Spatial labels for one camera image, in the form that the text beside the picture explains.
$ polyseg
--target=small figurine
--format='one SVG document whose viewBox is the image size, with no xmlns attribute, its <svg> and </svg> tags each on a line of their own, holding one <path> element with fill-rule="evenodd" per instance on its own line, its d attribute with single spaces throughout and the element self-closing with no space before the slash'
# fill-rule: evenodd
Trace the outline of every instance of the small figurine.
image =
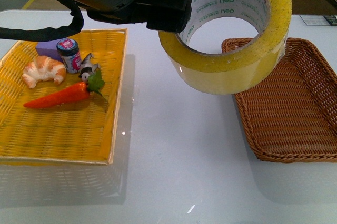
<svg viewBox="0 0 337 224">
<path fill-rule="evenodd" d="M 82 79 L 83 82 L 88 83 L 88 77 L 95 73 L 97 69 L 101 69 L 100 64 L 92 64 L 90 59 L 94 57 L 92 53 L 89 53 L 81 62 L 80 66 L 80 75 L 79 78 Z"/>
</svg>

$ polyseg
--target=brown wicker basket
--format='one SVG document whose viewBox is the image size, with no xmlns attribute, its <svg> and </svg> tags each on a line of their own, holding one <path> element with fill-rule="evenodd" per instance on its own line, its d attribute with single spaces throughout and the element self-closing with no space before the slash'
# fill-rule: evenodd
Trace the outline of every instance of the brown wicker basket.
<svg viewBox="0 0 337 224">
<path fill-rule="evenodd" d="M 250 40 L 227 39 L 222 51 Z M 337 76 L 311 42 L 288 38 L 274 71 L 235 98 L 258 159 L 337 162 Z"/>
</svg>

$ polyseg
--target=small jar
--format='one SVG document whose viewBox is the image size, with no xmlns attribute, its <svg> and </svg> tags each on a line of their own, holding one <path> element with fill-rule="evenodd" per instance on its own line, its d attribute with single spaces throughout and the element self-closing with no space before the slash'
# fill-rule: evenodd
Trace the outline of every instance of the small jar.
<svg viewBox="0 0 337 224">
<path fill-rule="evenodd" d="M 73 39 L 65 38 L 57 43 L 56 48 L 67 71 L 78 73 L 82 62 L 78 43 Z"/>
</svg>

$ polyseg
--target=yellow basket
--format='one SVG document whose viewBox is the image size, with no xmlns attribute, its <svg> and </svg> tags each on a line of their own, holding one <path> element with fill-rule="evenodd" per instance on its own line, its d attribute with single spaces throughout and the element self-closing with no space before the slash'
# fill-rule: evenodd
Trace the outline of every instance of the yellow basket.
<svg viewBox="0 0 337 224">
<path fill-rule="evenodd" d="M 67 73 L 56 86 L 39 82 L 29 89 L 21 80 L 24 66 L 38 56 L 36 42 L 17 42 L 0 64 L 0 164 L 97 164 L 113 161 L 126 29 L 87 30 L 71 37 L 81 57 L 93 53 L 101 65 L 104 98 L 48 109 L 28 109 L 23 103 L 61 90 L 80 79 Z"/>
</svg>

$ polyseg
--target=croissant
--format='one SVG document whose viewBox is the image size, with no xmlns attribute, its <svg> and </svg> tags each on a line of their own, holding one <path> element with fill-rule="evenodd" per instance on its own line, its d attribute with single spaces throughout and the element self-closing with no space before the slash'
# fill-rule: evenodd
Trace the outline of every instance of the croissant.
<svg viewBox="0 0 337 224">
<path fill-rule="evenodd" d="M 54 80 L 60 84 L 66 74 L 65 66 L 57 60 L 47 56 L 37 56 L 33 62 L 26 64 L 22 80 L 29 87 L 34 88 L 39 81 Z"/>
</svg>

